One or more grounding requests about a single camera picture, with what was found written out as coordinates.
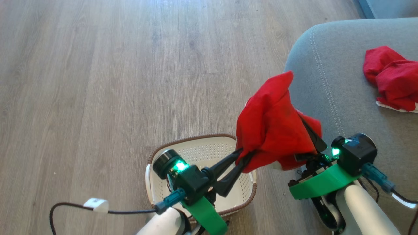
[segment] red cloth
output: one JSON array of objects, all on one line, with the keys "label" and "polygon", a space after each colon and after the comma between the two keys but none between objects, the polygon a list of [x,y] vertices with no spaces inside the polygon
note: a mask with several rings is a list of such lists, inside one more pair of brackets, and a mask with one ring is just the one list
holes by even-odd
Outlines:
[{"label": "red cloth", "polygon": [[367,50],[363,65],[367,80],[377,86],[377,100],[394,109],[415,110],[418,103],[418,62],[403,58],[388,46]]},{"label": "red cloth", "polygon": [[293,108],[288,91],[292,80],[292,72],[270,78],[239,115],[237,149],[242,147],[243,152],[238,161],[256,151],[244,173],[274,161],[279,161],[283,170],[291,170],[305,164],[296,162],[294,154],[316,153],[299,115],[320,136],[321,124]]}]

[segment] white cable clip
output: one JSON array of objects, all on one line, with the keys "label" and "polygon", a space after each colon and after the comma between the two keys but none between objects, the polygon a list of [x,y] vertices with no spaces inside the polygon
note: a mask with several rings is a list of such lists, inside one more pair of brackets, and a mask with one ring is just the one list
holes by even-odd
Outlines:
[{"label": "white cable clip", "polygon": [[93,211],[96,211],[96,212],[101,212],[101,213],[109,212],[109,202],[104,199],[90,198],[86,203],[84,203],[83,206],[93,208]]}]

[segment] sofa seam stitching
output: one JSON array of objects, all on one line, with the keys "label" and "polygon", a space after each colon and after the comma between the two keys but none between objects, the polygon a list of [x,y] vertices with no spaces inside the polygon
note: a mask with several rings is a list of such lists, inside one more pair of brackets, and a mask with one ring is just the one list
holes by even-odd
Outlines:
[{"label": "sofa seam stitching", "polygon": [[329,87],[328,81],[327,81],[326,76],[325,76],[325,69],[324,69],[324,66],[322,65],[321,58],[319,57],[318,47],[317,47],[316,42],[315,42],[315,29],[316,29],[316,26],[314,26],[312,28],[312,31],[311,31],[311,34],[310,34],[310,43],[311,43],[311,46],[313,47],[313,56],[315,57],[316,67],[318,68],[319,75],[321,76],[322,84],[323,84],[324,89],[325,89],[325,94],[326,94],[326,97],[327,97],[327,100],[328,100],[328,104],[331,108],[331,113],[332,113],[332,116],[334,118],[334,122],[335,122],[335,125],[336,125],[337,130],[338,130],[338,134],[341,135],[341,133],[342,133],[345,136],[344,130],[342,129],[342,125],[341,125],[339,115],[338,115],[338,113],[335,109],[335,104],[334,104],[334,99],[333,99],[332,94],[331,94],[331,89]]}]

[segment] green led light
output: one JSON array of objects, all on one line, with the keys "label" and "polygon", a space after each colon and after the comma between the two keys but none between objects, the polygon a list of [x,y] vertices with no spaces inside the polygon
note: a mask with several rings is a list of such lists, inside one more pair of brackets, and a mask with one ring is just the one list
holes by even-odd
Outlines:
[{"label": "green led light", "polygon": [[333,148],[332,149],[332,155],[335,156],[335,155],[338,155],[338,154],[339,154],[339,149]]},{"label": "green led light", "polygon": [[184,171],[189,167],[189,165],[185,164],[183,161],[178,161],[176,165],[173,167],[175,171]]},{"label": "green led light", "polygon": [[337,148],[333,148],[333,149],[332,149],[332,155],[333,155],[333,156],[335,156],[335,155],[339,155],[339,149],[337,149]]}]

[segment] brown basket rim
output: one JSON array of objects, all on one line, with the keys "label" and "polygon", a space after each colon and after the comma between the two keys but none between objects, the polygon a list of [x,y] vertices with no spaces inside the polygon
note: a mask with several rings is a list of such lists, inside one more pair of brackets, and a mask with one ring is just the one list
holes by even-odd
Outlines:
[{"label": "brown basket rim", "polygon": [[[229,137],[232,138],[234,140],[237,140],[237,138],[233,135],[229,135],[229,134],[212,134],[212,135],[200,135],[200,136],[195,136],[195,137],[191,137],[191,138],[184,138],[181,140],[177,140],[177,141],[173,141],[173,142],[169,142],[166,143],[164,145],[161,145],[159,147],[157,147],[154,152],[152,153],[152,155],[149,157],[147,165],[150,165],[154,159],[154,156],[158,153],[158,151],[160,151],[163,148],[166,148],[170,145],[174,145],[174,144],[178,144],[178,143],[182,143],[182,142],[186,142],[186,141],[191,141],[191,140],[198,140],[198,139],[204,139],[204,138],[212,138],[212,137]],[[229,214],[235,211],[238,211],[246,206],[248,206],[254,199],[255,197],[255,193],[257,192],[257,183],[253,183],[252,184],[252,191],[251,191],[251,195],[250,197],[247,199],[246,202],[242,203],[241,205],[235,206],[233,208],[227,209],[227,210],[223,210],[220,211],[218,214],[219,215],[225,215],[225,214]]]}]

